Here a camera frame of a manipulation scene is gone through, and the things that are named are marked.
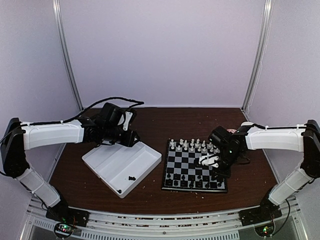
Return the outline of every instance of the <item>white object held in gripper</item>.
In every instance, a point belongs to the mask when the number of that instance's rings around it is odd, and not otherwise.
[[[212,154],[207,154],[205,156],[201,156],[199,158],[199,164],[203,166],[212,166],[214,168],[218,168],[219,165],[217,163],[219,156],[213,156]]]

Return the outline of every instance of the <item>black chess square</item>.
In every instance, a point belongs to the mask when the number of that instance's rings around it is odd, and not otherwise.
[[[166,172],[167,172],[168,174],[173,174],[174,171],[175,171],[175,169],[174,169],[173,167],[167,167],[167,169],[166,169]]]
[[[189,169],[196,169],[196,165],[194,163],[188,163]]]
[[[171,187],[173,185],[173,181],[171,179],[165,180],[165,185]]]
[[[196,188],[202,188],[203,183],[201,181],[196,181],[195,182],[195,187]]]
[[[196,154],[194,152],[189,152],[189,158],[195,158],[196,157]]]
[[[202,176],[202,180],[203,180],[204,182],[209,182],[209,181],[210,181],[210,177],[207,176],[207,175],[204,175],[204,176]]]
[[[188,174],[188,169],[187,168],[182,168],[181,169],[181,174]]]
[[[195,170],[195,175],[202,175],[202,169],[196,169]]]
[[[182,162],[183,163],[188,163],[189,162],[189,159],[187,157],[182,157]]]
[[[174,167],[175,167],[176,169],[180,169],[180,168],[181,168],[181,162],[175,162],[175,163],[174,163]]]
[[[188,187],[188,181],[183,181],[183,180],[182,180],[182,181],[180,182],[180,186],[181,186],[181,187]]]
[[[175,157],[174,156],[168,156],[168,162],[174,162],[175,161]]]
[[[177,173],[175,173],[175,174],[173,174],[173,179],[174,180],[180,180],[180,174],[177,174]]]
[[[217,188],[217,183],[216,182],[210,182],[210,188],[211,189],[216,189]]]
[[[189,181],[195,181],[196,180],[196,176],[195,175],[188,175],[188,180]]]

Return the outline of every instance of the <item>white arm segment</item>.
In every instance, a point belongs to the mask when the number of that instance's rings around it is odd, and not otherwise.
[[[47,206],[53,207],[60,202],[60,195],[57,190],[47,183],[31,165],[29,169],[25,170],[25,172],[16,179],[30,189],[32,194],[42,199]]]
[[[313,178],[308,176],[299,166],[290,173],[285,180],[274,186],[269,194],[269,200],[274,205],[279,206],[292,194],[299,192],[300,188],[312,181]]]
[[[244,122],[242,126],[252,125],[252,123]],[[304,124],[298,124],[293,128],[282,129],[265,129],[252,127],[245,136],[247,148],[249,150],[256,149],[284,149],[298,152],[304,151],[304,140],[302,133],[306,130]]]
[[[244,122],[242,126],[252,125],[252,122]],[[252,127],[245,137],[248,149],[283,149],[298,152],[304,151],[304,140],[302,133],[306,130],[304,124],[297,126],[285,127],[280,129],[265,129]],[[305,184],[312,181],[313,178],[308,176],[300,164],[289,174],[285,180],[274,186],[269,194],[269,200],[274,205],[279,206],[292,194],[297,193]]]
[[[61,124],[23,126],[22,129],[25,130],[24,150],[53,144],[81,143],[84,138],[84,128],[78,120]],[[42,199],[47,206],[53,207],[60,202],[57,190],[47,183],[31,165],[16,179],[30,189],[32,194]]]
[[[61,124],[23,126],[22,129],[25,130],[24,150],[53,144],[81,143],[85,131],[78,120]]]

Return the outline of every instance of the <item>white pawn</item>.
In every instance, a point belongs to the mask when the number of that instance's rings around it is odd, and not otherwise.
[[[195,147],[198,148],[200,146],[200,139],[198,138],[195,143]]]

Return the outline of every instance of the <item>black cable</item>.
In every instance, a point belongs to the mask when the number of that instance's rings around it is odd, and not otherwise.
[[[286,224],[286,222],[288,221],[288,218],[290,216],[290,211],[291,211],[290,203],[288,202],[287,199],[285,201],[286,201],[286,203],[288,204],[288,207],[289,207],[288,215],[286,216],[282,226],[275,233],[273,233],[272,236],[276,235],[284,227],[284,225]]]

